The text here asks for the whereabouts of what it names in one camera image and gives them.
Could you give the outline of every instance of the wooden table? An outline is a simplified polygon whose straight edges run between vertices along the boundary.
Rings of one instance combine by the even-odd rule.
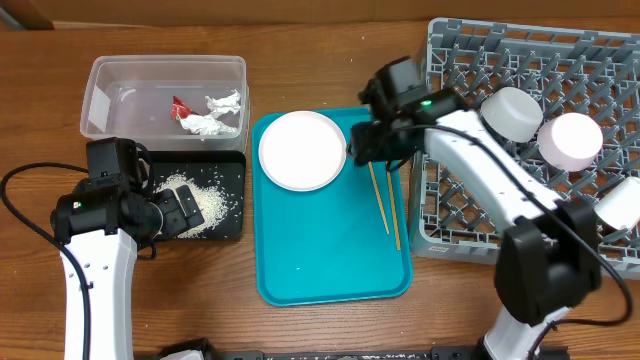
[[[640,33],[636,18],[528,21]],[[78,123],[87,77],[99,56],[240,55],[248,66],[255,122],[270,112],[357,105],[356,94],[374,71],[415,54],[426,28],[426,22],[400,22],[0,33],[0,173],[40,161],[86,166],[86,139]],[[63,170],[33,170],[10,183],[9,195],[49,230],[58,197],[69,193],[80,177]],[[137,264],[135,351],[156,351],[203,336],[220,350],[271,353],[428,349],[474,344],[498,314],[493,267],[416,257],[413,284],[397,299],[272,307],[256,290],[252,218],[249,180],[240,241],[169,242],[159,247],[156,261]],[[0,359],[62,359],[61,259],[4,207],[0,224]],[[640,283],[630,286],[640,298]],[[618,316],[622,306],[618,289],[607,278],[573,315]],[[640,331],[637,317],[614,329],[567,326],[546,344],[570,346],[579,359],[638,359],[635,331]]]

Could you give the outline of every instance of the white plate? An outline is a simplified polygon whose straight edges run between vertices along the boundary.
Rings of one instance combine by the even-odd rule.
[[[340,174],[347,158],[347,142],[328,117],[313,111],[294,111],[277,118],[262,134],[260,166],[279,186],[312,191]]]

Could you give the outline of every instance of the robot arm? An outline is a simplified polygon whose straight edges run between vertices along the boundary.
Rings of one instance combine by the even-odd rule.
[[[476,112],[458,110],[440,117],[437,123],[464,131],[482,141],[540,202],[551,210],[556,208],[556,201],[561,200],[560,196],[518,166],[489,135]],[[513,226],[514,220],[520,216],[533,219],[542,215],[540,209],[524,198],[496,163],[469,141],[456,135],[427,129],[425,145],[431,158],[446,164],[453,174],[463,180],[467,190],[480,204],[489,210],[499,233]]]
[[[489,210],[502,237],[495,286],[504,305],[495,326],[483,337],[473,359],[521,360],[551,321],[600,286],[600,265],[531,203],[479,146],[449,132],[475,138],[494,154],[529,194],[554,212],[592,248],[598,244],[590,205],[561,203],[495,142],[455,91],[430,93],[421,85],[410,58],[376,73],[360,100],[369,104],[372,122],[351,129],[349,152],[356,165],[403,160],[427,151],[459,176]],[[543,234],[557,242],[550,244]]]
[[[87,159],[89,178],[62,196],[51,214],[56,241],[83,268],[92,305],[91,338],[85,339],[78,274],[61,255],[67,282],[65,359],[81,359],[83,342],[90,341],[92,360],[133,360],[131,281],[138,251],[148,246],[155,250],[156,241],[204,219],[186,186],[176,190],[180,201],[171,190],[152,194],[153,164],[141,145],[117,138],[90,142]]]

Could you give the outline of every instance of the black tray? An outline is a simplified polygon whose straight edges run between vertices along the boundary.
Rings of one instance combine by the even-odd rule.
[[[224,188],[230,210],[213,229],[204,230],[193,239],[235,240],[242,234],[244,210],[244,179],[247,160],[239,151],[151,151],[155,187],[172,173],[186,173],[187,179],[200,187],[217,185]],[[238,202],[233,210],[232,205]]]

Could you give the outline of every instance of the white cup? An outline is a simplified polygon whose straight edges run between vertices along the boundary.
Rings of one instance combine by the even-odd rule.
[[[567,113],[544,124],[538,131],[540,154],[552,166],[580,171],[593,163],[602,149],[602,130],[590,117]]]
[[[484,120],[498,134],[515,142],[527,142],[542,122],[542,110],[526,92],[506,87],[480,106]]]
[[[624,179],[600,200],[595,211],[616,230],[633,229],[640,222],[640,178]]]

